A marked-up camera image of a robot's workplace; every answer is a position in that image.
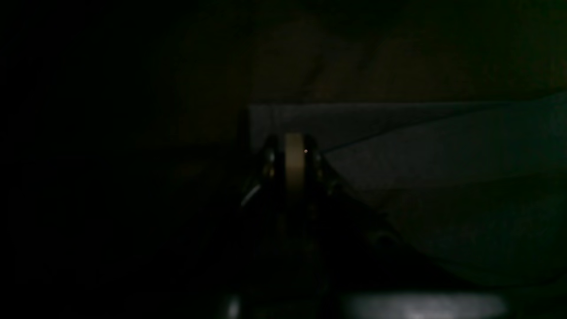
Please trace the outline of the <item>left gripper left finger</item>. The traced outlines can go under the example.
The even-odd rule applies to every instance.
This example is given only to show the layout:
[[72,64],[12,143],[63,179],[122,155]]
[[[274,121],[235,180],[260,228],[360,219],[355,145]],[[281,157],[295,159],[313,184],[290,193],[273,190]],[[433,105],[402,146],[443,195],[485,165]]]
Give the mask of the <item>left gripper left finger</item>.
[[201,210],[211,227],[186,257],[179,319],[279,319],[295,301],[280,139],[269,135]]

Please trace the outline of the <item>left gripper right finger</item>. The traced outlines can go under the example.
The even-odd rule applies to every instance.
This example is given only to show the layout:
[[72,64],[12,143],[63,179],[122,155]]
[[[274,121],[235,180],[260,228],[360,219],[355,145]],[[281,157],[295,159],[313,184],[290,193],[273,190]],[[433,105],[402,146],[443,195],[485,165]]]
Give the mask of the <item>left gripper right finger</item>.
[[436,266],[350,196],[308,135],[295,134],[295,194],[314,226],[325,319],[486,319],[488,295]]

